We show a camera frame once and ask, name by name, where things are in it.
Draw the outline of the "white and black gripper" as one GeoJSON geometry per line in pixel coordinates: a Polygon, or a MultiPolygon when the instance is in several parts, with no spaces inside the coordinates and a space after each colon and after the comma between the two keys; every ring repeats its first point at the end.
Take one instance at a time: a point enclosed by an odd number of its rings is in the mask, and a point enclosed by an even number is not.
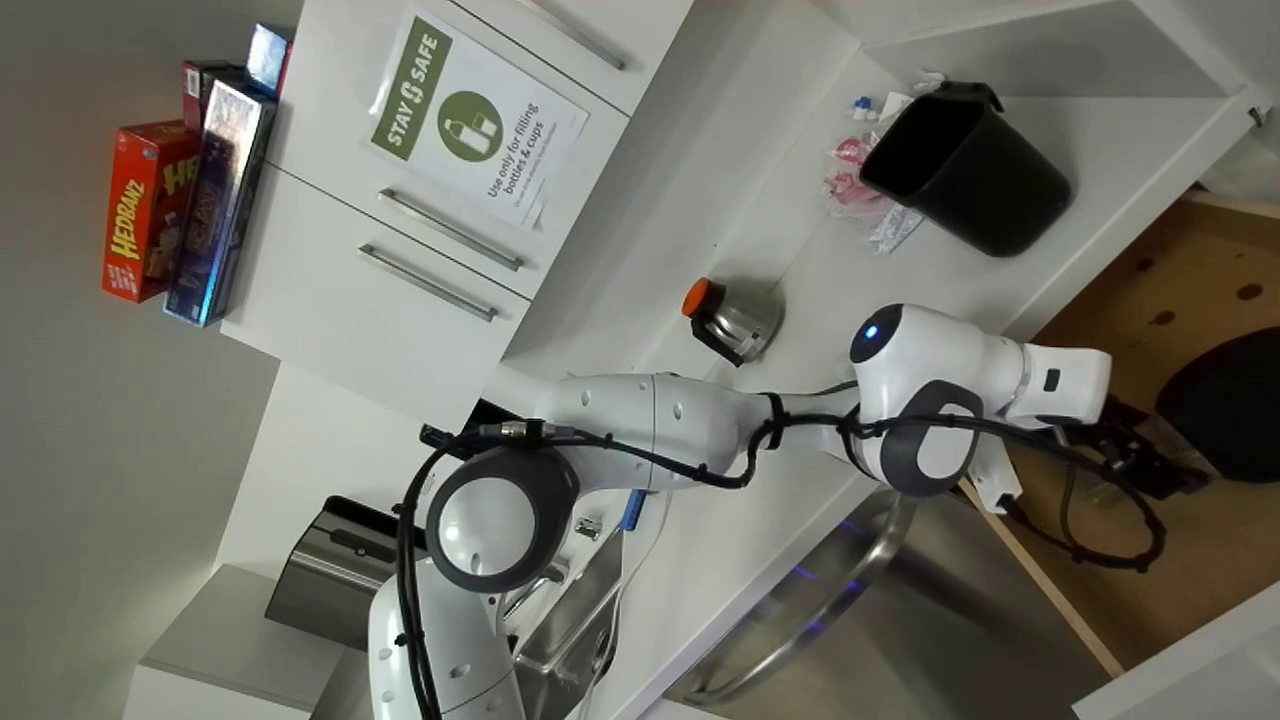
{"type": "Polygon", "coordinates": [[[1172,492],[1170,460],[1135,432],[1140,411],[1114,397],[1114,355],[987,338],[970,388],[991,421],[1026,432],[1062,429],[1070,443],[1099,452],[1129,483],[1172,492]]]}

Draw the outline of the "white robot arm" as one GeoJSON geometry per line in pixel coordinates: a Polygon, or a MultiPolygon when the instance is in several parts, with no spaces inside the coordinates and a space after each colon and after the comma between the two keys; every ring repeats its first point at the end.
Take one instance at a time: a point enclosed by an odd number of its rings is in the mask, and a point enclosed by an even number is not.
{"type": "Polygon", "coordinates": [[[591,492],[739,492],[768,452],[795,449],[935,496],[1002,441],[1062,454],[1114,388],[1105,348],[1008,338],[919,302],[876,309],[849,358],[823,390],[569,376],[530,421],[429,432],[370,615],[372,720],[534,720],[496,601],[551,567],[591,492]]]}

